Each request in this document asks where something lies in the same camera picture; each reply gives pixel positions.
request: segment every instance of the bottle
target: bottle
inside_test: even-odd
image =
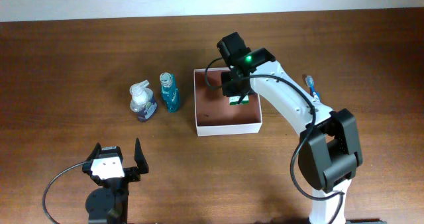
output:
[[[180,91],[177,88],[175,77],[168,72],[160,74],[160,83],[162,85],[160,93],[162,99],[166,102],[169,112],[176,112],[180,107]]]
[[[148,89],[148,81],[134,84],[130,88],[132,100],[130,108],[137,113],[140,122],[148,121],[156,112],[158,104],[154,100],[153,91]]]

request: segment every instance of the bottle label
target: bottle label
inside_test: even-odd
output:
[[[146,103],[146,105],[139,112],[137,112],[138,120],[141,122],[149,120],[156,112],[157,107],[158,104],[154,99],[154,95],[152,95],[152,99],[148,103]]]

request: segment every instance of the brown table surface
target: brown table surface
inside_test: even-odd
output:
[[[93,19],[0,24],[0,222],[47,223],[41,197],[94,145],[118,145],[135,165],[139,137],[150,173],[130,184],[130,223],[261,223],[307,217],[293,186],[298,137],[262,99],[258,134],[197,137],[193,69],[238,31],[265,47],[323,103],[356,116],[364,164],[349,188],[347,219],[424,223],[424,9]],[[129,88],[175,74],[182,107],[139,123]],[[301,178],[301,185],[310,190]],[[78,168],[51,188],[61,223],[87,223],[97,186]]]

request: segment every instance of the black cable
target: black cable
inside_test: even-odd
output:
[[[49,220],[51,220],[51,222],[52,223],[55,223],[55,224],[59,224],[59,222],[57,222],[51,215],[50,215],[50,213],[47,211],[47,208],[46,208],[46,196],[47,196],[47,192],[48,192],[48,189],[50,188],[50,186],[54,183],[54,181],[56,181],[62,174],[65,174],[67,171],[69,171],[69,170],[71,170],[71,169],[74,169],[74,168],[76,168],[76,167],[78,167],[78,166],[81,166],[81,165],[83,165],[83,164],[85,164],[85,163],[87,163],[88,161],[84,161],[84,162],[80,162],[79,164],[75,164],[75,165],[73,165],[73,166],[70,166],[69,168],[66,168],[65,170],[63,170],[63,171],[61,171],[56,177],[54,177],[53,179],[52,179],[52,181],[50,181],[50,183],[47,185],[47,187],[46,187],[46,189],[45,189],[45,191],[44,191],[44,193],[43,193],[43,195],[42,195],[42,209],[43,209],[43,211],[44,211],[44,214],[46,214],[46,216],[47,216],[47,218],[49,218]]]
[[[277,80],[277,81],[279,81],[279,82],[283,82],[283,83],[285,83],[285,84],[287,84],[288,86],[290,86],[291,88],[293,88],[296,92],[298,92],[298,94],[300,95],[300,96],[302,96],[302,98],[306,101],[306,103],[308,104],[308,106],[311,108],[311,115],[312,115],[312,122],[309,124],[309,126],[306,128],[306,135],[305,135],[305,138],[298,144],[298,146],[296,147],[296,149],[294,150],[294,153],[293,153],[293,156],[291,157],[291,162],[290,162],[290,176],[291,176],[291,180],[293,181],[293,184],[294,184],[294,186],[297,188],[297,190],[299,190],[299,192],[303,195],[303,196],[305,196],[305,197],[307,197],[307,198],[309,198],[309,199],[312,199],[312,200],[315,200],[315,201],[326,201],[326,200],[328,200],[328,199],[331,199],[331,198],[333,198],[333,197],[335,197],[335,196],[337,196],[337,195],[340,195],[340,200],[339,200],[339,203],[338,203],[338,205],[337,205],[337,208],[336,208],[336,211],[335,211],[335,214],[331,217],[331,219],[330,219],[330,221],[329,221],[329,224],[332,224],[333,223],[333,221],[336,219],[336,216],[339,214],[339,211],[340,211],[340,209],[341,209],[341,207],[342,207],[342,204],[343,204],[343,195],[345,194],[344,192],[340,192],[340,191],[338,191],[338,192],[335,192],[335,193],[333,193],[333,194],[331,194],[331,195],[329,195],[329,196],[327,196],[327,197],[314,197],[314,196],[312,196],[312,195],[309,195],[308,193],[306,193],[300,186],[299,186],[299,184],[298,184],[298,182],[297,182],[297,180],[296,180],[296,177],[295,177],[295,174],[294,174],[294,166],[295,166],[295,162],[296,162],[296,158],[297,158],[297,156],[299,155],[299,151],[301,150],[301,148],[302,148],[302,146],[305,144],[305,142],[308,140],[308,138],[309,138],[309,136],[311,136],[311,133],[312,133],[312,130],[313,130],[313,127],[315,126],[315,122],[316,122],[316,119],[317,119],[317,114],[316,114],[316,112],[315,112],[315,107],[313,106],[313,104],[312,104],[312,102],[306,97],[306,95],[305,94],[303,94],[303,92],[299,89],[299,88],[297,88],[295,85],[293,85],[291,82],[289,82],[289,81],[287,81],[287,80],[285,80],[284,78],[281,78],[281,77],[279,77],[279,76],[273,76],[273,75],[267,75],[267,74],[261,74],[261,75],[250,75],[250,76],[245,76],[245,77],[241,77],[241,78],[235,78],[235,79],[233,79],[233,80],[231,80],[231,81],[228,81],[228,82],[225,82],[224,84],[222,84],[222,85],[218,85],[218,86],[212,86],[210,83],[209,83],[209,81],[207,80],[207,71],[208,71],[208,69],[211,67],[211,65],[214,63],[214,62],[216,62],[216,61],[218,61],[218,60],[220,60],[220,59],[222,59],[222,58],[216,58],[216,59],[214,59],[207,67],[206,67],[206,70],[205,70],[205,81],[206,81],[206,84],[207,84],[207,86],[210,88],[210,89],[220,89],[220,88],[222,88],[222,87],[227,87],[228,85],[231,85],[231,84],[233,84],[233,83],[235,83],[235,82],[240,82],[240,81],[243,81],[243,80],[250,80],[250,79],[252,79],[252,78],[272,78],[272,79],[275,79],[275,80]]]

